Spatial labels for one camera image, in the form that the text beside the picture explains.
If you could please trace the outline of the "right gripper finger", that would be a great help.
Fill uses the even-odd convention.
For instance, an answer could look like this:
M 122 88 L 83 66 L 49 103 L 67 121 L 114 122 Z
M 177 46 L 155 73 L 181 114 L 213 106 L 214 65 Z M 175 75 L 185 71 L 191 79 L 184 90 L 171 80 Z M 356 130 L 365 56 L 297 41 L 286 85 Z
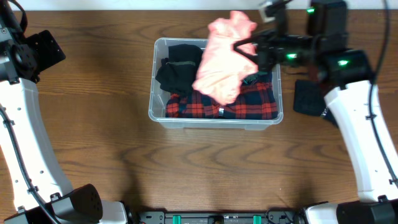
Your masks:
M 252 48 L 252 53 L 247 53 L 246 51 L 240 49 L 239 47 L 233 47 L 233 50 L 236 53 L 238 53 L 238 54 L 242 55 L 243 57 L 245 57 L 246 59 L 248 59 L 249 61 L 251 61 L 253 64 L 259 65 L 258 56 L 257 56 L 255 47 Z
M 263 36 L 263 34 L 255 34 L 247 39 L 239 40 L 233 44 L 233 49 L 237 50 L 239 46 L 245 44 L 257 44 Z

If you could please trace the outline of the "dark green garment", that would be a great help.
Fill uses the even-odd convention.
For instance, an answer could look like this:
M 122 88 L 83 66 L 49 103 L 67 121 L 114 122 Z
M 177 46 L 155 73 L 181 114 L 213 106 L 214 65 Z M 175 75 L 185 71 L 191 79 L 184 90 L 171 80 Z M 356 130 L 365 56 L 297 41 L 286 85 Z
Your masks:
M 257 72 L 243 79 L 243 85 L 253 85 L 257 82 L 268 82 L 269 72 Z

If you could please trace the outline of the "salmon pink garment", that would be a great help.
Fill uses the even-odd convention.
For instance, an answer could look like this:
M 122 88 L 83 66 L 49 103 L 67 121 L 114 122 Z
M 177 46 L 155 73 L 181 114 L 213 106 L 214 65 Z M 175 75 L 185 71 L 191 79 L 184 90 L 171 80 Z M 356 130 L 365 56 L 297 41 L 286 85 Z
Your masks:
M 243 79 L 258 72 L 258 66 L 233 50 L 233 44 L 251 36 L 257 24 L 241 11 L 218 18 L 208 25 L 208 43 L 201 58 L 193 89 L 221 105 L 234 103 Z

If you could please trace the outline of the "red blue plaid shirt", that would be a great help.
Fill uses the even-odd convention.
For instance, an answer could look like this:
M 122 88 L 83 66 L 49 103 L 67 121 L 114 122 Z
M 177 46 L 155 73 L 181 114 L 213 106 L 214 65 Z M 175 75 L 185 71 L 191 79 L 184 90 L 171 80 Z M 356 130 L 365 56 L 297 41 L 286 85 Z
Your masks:
M 194 119 L 275 119 L 279 112 L 273 93 L 272 74 L 259 75 L 244 82 L 234 103 L 221 105 L 209 96 L 194 91 L 191 95 L 171 95 L 165 107 L 167 118 Z

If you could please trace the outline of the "black garment with tape band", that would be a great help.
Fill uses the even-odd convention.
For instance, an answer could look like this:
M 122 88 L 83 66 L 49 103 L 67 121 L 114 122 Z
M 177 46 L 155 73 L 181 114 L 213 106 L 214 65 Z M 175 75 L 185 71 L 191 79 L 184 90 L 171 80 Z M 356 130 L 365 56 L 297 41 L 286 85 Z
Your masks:
M 203 51 L 196 45 L 188 44 L 169 46 L 168 50 L 169 56 L 161 60 L 155 79 L 163 91 L 181 96 L 190 95 Z

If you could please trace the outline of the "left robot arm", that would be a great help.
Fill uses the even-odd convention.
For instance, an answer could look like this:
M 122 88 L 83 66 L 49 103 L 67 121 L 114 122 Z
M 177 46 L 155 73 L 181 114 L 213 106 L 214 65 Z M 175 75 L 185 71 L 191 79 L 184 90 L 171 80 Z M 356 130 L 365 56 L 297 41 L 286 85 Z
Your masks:
M 37 83 L 42 71 L 65 59 L 47 30 L 25 36 L 27 18 L 15 1 L 1 1 L 1 150 L 12 180 L 16 213 L 6 223 L 120 223 L 121 202 L 96 188 L 74 188 L 61 169 L 42 121 Z

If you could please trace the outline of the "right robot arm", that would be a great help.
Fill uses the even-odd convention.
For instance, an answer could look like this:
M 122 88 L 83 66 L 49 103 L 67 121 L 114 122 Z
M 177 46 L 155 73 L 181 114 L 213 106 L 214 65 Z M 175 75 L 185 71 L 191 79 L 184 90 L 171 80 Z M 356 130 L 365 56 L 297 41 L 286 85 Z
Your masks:
M 396 223 L 397 151 L 379 104 L 373 70 L 362 50 L 348 47 L 345 1 L 312 1 L 305 36 L 288 33 L 286 1 L 267 1 L 265 22 L 275 28 L 252 35 L 256 45 L 248 55 L 262 72 L 275 65 L 306 67 L 323 93 L 343 136 L 353 165 L 358 200 L 316 203 L 297 212 L 278 210 L 268 223 Z

